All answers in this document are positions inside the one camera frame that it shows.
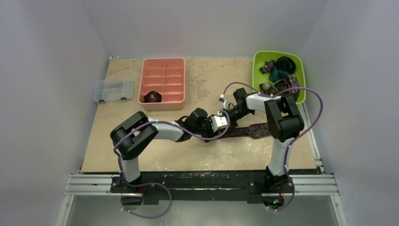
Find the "brown patterned necktie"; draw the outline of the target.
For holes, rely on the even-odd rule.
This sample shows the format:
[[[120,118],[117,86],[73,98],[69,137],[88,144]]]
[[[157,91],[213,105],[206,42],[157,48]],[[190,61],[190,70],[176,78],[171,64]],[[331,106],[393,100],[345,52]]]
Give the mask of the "brown patterned necktie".
[[[220,137],[220,139],[231,137],[250,137],[252,139],[260,139],[269,136],[271,136],[271,133],[269,131],[268,124],[265,122],[251,124],[247,127],[230,128],[223,136]]]

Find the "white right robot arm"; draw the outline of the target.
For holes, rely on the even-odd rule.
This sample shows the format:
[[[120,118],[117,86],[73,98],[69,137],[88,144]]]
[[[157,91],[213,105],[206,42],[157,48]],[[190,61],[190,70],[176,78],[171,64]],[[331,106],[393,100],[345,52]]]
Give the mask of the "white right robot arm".
[[[273,149],[265,170],[264,185],[271,192],[277,191],[288,180],[288,162],[293,141],[304,129],[304,121],[291,95],[285,97],[264,97],[257,93],[248,94],[244,88],[233,93],[236,105],[226,105],[230,127],[238,126],[237,121],[260,111],[266,115],[265,128],[273,137]]]

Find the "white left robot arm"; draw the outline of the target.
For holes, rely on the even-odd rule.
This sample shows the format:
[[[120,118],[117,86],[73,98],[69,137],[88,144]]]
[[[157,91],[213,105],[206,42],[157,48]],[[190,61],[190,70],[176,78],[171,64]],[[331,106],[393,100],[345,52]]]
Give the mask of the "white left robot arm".
[[[140,188],[138,156],[153,140],[184,142],[195,137],[207,142],[220,135],[220,129],[213,128],[211,116],[201,108],[171,122],[155,120],[142,111],[136,112],[110,134],[123,177],[122,187],[130,193]]]

